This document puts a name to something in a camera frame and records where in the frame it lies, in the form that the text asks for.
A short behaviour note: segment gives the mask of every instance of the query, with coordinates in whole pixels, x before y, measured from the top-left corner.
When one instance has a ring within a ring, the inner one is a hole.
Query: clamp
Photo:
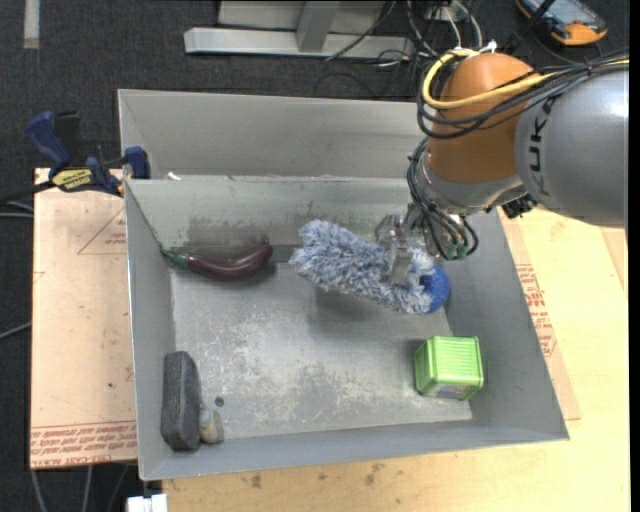
[[[43,155],[53,161],[49,170],[49,185],[64,192],[93,190],[122,196],[123,184],[113,176],[107,166],[96,157],[90,156],[82,167],[70,167],[71,156],[57,137],[53,113],[46,111],[35,116],[25,132],[31,144]],[[127,148],[124,156],[107,162],[108,164],[126,164],[130,168],[127,177],[148,179],[150,166],[146,152],[139,146]]]

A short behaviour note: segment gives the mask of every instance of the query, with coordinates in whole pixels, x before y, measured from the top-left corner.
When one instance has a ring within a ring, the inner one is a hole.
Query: blue fuzzy toy
[[[390,251],[331,222],[314,220],[300,230],[304,241],[289,263],[323,290],[359,295],[401,313],[423,315],[442,307],[449,277],[425,252],[412,249],[406,283],[384,277]]]

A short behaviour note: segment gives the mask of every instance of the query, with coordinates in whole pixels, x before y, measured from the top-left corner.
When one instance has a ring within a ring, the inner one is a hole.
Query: wire
[[[18,208],[19,210],[24,210],[26,212],[33,213],[32,206],[29,206],[28,204],[25,204],[25,203],[19,203],[18,201],[9,201],[7,203],[7,206],[12,206],[13,208]]]
[[[459,2],[458,0],[454,0],[453,3],[456,7],[458,7],[467,15],[467,19],[471,23],[471,26],[473,27],[474,33],[476,35],[475,46],[477,48],[480,48],[483,43],[482,29],[480,28],[480,24],[478,23],[476,18],[471,14],[469,9],[467,9],[466,6],[462,4],[462,2]]]
[[[447,18],[449,18],[449,25],[451,25],[451,28],[453,29],[453,32],[456,35],[456,41],[458,43],[456,46],[462,46],[462,37],[460,36],[460,31],[458,30],[458,27],[456,27],[456,24],[453,22],[453,18],[451,17],[451,13],[449,12],[449,9],[442,8],[442,7],[440,7],[440,9],[441,11],[444,10],[444,13],[446,14]]]
[[[89,491],[91,490],[91,479],[93,477],[93,465],[87,468],[87,480],[84,484],[84,495],[82,497],[82,512],[87,512],[89,506]]]
[[[129,471],[129,466],[125,464],[124,469],[120,473],[120,477],[116,482],[116,486],[113,488],[113,493],[111,494],[111,498],[109,499],[109,504],[107,505],[106,512],[111,512],[111,509],[116,503],[116,498],[118,497],[118,491],[120,491],[120,487],[122,486],[122,482],[124,481],[124,477],[127,475]]]
[[[420,190],[416,172],[418,163],[426,150],[429,138],[425,137],[415,148],[413,154],[409,158],[409,168],[407,170],[407,183],[414,204],[416,204],[422,213],[422,220],[416,224],[423,225],[423,236],[427,246],[435,246],[436,252],[445,260],[461,260],[472,254],[478,247],[478,236],[471,226],[467,223],[464,216],[458,216],[457,221],[453,216],[442,212],[438,206],[433,203]],[[440,226],[443,234],[449,238],[447,247],[442,245],[440,236],[436,233],[436,224]]]
[[[365,37],[367,37],[368,35],[371,35],[371,33],[376,28],[378,28],[380,26],[380,24],[389,16],[389,14],[391,14],[391,11],[395,7],[396,3],[397,3],[397,1],[391,2],[391,4],[389,5],[389,8],[387,9],[387,11],[382,16],[380,16],[380,18],[378,18],[378,21],[376,21],[373,25],[371,25],[367,30],[365,30],[360,36],[358,36],[356,39],[354,39],[351,43],[349,43],[347,46],[345,46],[342,50],[339,50],[336,53],[334,53],[333,55],[331,55],[330,57],[327,57],[325,59],[325,62],[328,62],[330,60],[342,57],[345,53],[350,52],[356,46],[358,46],[364,40]]]
[[[479,129],[489,118],[511,110],[518,105],[522,105],[522,110],[519,112],[521,113],[528,108],[524,106],[525,102],[544,100],[557,93],[561,88],[574,84],[578,80],[590,79],[619,69],[627,69],[629,66],[628,53],[621,50],[581,64],[546,67],[538,71],[532,70],[499,87],[462,100],[442,102],[433,98],[431,89],[438,75],[457,61],[476,55],[478,55],[478,52],[470,49],[450,50],[437,59],[424,74],[422,91],[417,95],[416,101],[418,104],[418,124],[428,136],[450,139],[466,135],[473,130]],[[447,119],[444,115],[444,112],[448,110],[505,95],[507,95],[506,99],[480,114],[456,119]],[[437,110],[438,115],[434,115],[425,105]],[[427,127],[425,120],[434,124],[450,125],[455,127],[456,130],[436,133]],[[497,121],[494,126],[505,120]]]
[[[31,213],[0,213],[0,219],[33,219]]]
[[[38,500],[38,506],[40,507],[40,512],[49,512],[47,505],[44,501],[44,496],[42,495],[42,489],[40,487],[40,482],[38,481],[38,475],[36,475],[35,471],[31,471],[31,481],[33,482],[33,490],[36,493],[36,500]]]
[[[5,331],[2,334],[0,334],[0,340],[9,338],[10,336],[13,336],[14,334],[17,334],[21,331],[24,331],[29,327],[31,327],[31,322],[27,322],[26,324],[19,325],[18,327],[14,327],[13,329],[9,329],[8,331]]]

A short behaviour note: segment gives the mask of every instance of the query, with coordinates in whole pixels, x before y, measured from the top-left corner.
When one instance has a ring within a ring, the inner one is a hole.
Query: green box
[[[436,398],[468,400],[484,382],[476,336],[433,336],[413,356],[416,389]]]

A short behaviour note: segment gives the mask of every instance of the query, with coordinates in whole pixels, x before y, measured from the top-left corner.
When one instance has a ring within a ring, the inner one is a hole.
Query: black carpet
[[[50,165],[24,136],[29,120],[43,110],[79,111],[87,155],[95,154],[100,144],[107,159],[118,156],[115,93],[119,88],[414,100],[415,73],[410,68],[380,70],[348,59],[185,55],[184,32],[214,25],[216,2],[40,3],[40,48],[33,50],[23,48],[24,0],[0,2],[0,195],[28,187],[31,169]],[[609,26],[600,50],[628,46],[630,1],[586,3]],[[473,5],[485,39],[504,42],[524,23],[513,0],[476,0]],[[404,34],[402,10],[393,14],[378,31]],[[450,34],[438,37],[445,47]],[[559,51],[571,60],[597,55],[593,48]],[[525,38],[516,55],[535,66],[563,64],[532,37]],[[0,219],[0,334],[30,320],[32,237],[28,219]],[[2,512],[38,510],[27,461],[30,340],[28,330],[0,340]],[[117,464],[94,468],[89,511],[106,510],[122,471]],[[80,510],[86,472],[86,468],[38,472],[49,510]],[[143,492],[136,468],[129,467],[114,510],[120,510],[126,496]]]

